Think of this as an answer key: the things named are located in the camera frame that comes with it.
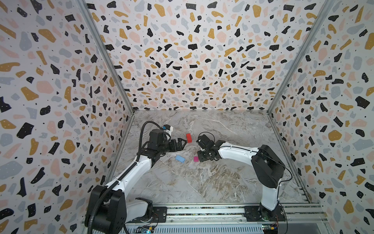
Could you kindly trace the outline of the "light blue wood block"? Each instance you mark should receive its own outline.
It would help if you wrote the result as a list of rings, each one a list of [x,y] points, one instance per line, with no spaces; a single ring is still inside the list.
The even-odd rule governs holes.
[[[180,162],[180,163],[184,163],[184,162],[186,161],[186,159],[183,158],[183,157],[180,156],[180,155],[177,155],[177,156],[175,157],[175,159],[176,159],[178,162]]]

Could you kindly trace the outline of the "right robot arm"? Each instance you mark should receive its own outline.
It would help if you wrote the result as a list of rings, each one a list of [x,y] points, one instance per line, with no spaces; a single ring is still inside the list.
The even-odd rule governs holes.
[[[201,148],[197,152],[200,162],[225,159],[253,167],[262,184],[262,199],[258,210],[249,215],[249,218],[273,220],[278,216],[279,188],[286,166],[269,146],[256,148],[233,145],[224,140],[214,142],[206,135],[199,136],[196,142]]]

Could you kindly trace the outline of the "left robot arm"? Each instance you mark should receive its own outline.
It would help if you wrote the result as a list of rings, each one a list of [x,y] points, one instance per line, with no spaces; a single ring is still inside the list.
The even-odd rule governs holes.
[[[142,222],[153,221],[151,200],[136,198],[127,202],[126,197],[162,156],[183,151],[188,141],[182,138],[172,139],[171,132],[170,126],[153,129],[149,140],[140,146],[130,166],[106,185],[94,187],[84,221],[89,234],[94,230],[105,234],[118,234],[125,228],[126,223],[134,219]]]

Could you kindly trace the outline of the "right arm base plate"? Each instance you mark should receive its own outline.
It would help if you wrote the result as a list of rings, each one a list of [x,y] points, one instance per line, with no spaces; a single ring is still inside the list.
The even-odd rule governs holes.
[[[286,221],[285,213],[280,204],[272,211],[266,209],[264,206],[245,206],[244,217],[247,222],[255,221]]]

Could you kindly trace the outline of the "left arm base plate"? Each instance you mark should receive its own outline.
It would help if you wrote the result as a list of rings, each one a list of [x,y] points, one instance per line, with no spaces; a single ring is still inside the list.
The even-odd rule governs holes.
[[[142,217],[134,218],[126,223],[140,223],[140,224],[149,224],[149,223],[165,223],[167,220],[168,208],[166,206],[156,206],[153,207],[153,210],[146,211],[146,214]]]

